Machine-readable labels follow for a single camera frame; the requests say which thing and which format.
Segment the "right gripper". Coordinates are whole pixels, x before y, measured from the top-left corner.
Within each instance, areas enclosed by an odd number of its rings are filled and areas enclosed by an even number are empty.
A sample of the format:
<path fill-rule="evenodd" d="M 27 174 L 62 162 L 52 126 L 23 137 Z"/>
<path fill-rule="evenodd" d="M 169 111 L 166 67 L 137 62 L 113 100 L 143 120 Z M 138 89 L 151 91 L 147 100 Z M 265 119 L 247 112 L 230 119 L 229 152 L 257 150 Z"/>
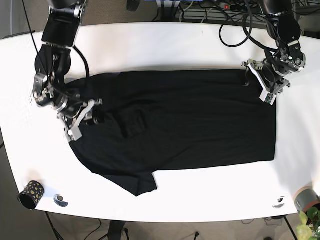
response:
<path fill-rule="evenodd" d="M 62 98 L 57 107 L 57 118 L 63 124 L 63 130 L 67 141 L 75 142 L 82 137 L 80 124 L 88 121 L 89 126 L 100 125 L 105 122 L 105 115 L 101 109 L 94 109 L 103 104 L 101 98 L 90 99 L 88 102 Z"/>

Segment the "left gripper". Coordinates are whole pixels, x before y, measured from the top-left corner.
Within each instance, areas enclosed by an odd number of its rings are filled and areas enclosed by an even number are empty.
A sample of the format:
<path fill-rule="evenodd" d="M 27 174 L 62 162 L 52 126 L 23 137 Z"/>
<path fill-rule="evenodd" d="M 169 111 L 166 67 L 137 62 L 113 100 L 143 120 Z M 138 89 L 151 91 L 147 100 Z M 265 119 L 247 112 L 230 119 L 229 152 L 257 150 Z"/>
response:
<path fill-rule="evenodd" d="M 275 103 L 277 95 L 283 92 L 283 88 L 291 86 L 284 75 L 275 70 L 267 57 L 261 61 L 248 59 L 242 62 L 242 66 L 245 67 L 242 86 L 248 87 L 256 79 L 262 88 L 259 99 L 271 106 Z"/>

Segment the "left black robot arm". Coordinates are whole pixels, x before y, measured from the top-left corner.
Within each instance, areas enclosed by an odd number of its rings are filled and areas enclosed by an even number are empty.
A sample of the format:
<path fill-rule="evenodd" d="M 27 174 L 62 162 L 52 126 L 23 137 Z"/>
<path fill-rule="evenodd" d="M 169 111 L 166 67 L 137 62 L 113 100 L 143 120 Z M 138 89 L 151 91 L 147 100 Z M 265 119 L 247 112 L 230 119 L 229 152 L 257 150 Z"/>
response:
<path fill-rule="evenodd" d="M 306 66 L 306 56 L 301 51 L 299 39 L 301 28 L 296 21 L 290 0 L 259 0 L 263 17 L 266 21 L 267 32 L 275 40 L 277 48 L 270 48 L 251 37 L 253 30 L 253 11 L 248 0 L 244 2 L 247 13 L 242 19 L 242 30 L 246 38 L 238 44 L 226 47 L 236 48 L 248 40 L 264 50 L 265 59 L 256 61 L 249 59 L 242 63 L 246 72 L 251 72 L 262 87 L 260 100 L 273 105 L 277 94 L 283 92 L 284 87 L 290 87 L 285 76 L 301 72 Z"/>

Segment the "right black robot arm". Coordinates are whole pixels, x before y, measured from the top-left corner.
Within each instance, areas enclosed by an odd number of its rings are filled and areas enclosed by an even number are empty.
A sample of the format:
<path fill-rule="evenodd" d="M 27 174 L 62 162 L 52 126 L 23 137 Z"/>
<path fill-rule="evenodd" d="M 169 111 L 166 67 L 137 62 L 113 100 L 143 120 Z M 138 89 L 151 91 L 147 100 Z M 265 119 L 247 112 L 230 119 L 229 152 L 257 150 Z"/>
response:
<path fill-rule="evenodd" d="M 68 88 L 65 75 L 71 68 L 71 50 L 75 50 L 84 63 L 83 88 L 90 80 L 89 64 L 76 47 L 76 37 L 88 2 L 86 0 L 50 0 L 49 17 L 42 35 L 42 46 L 36 50 L 32 96 L 39 107 L 51 106 L 64 125 L 69 142 L 82 137 L 81 122 L 98 124 L 97 113 L 103 101 L 81 96 L 81 88 Z"/>

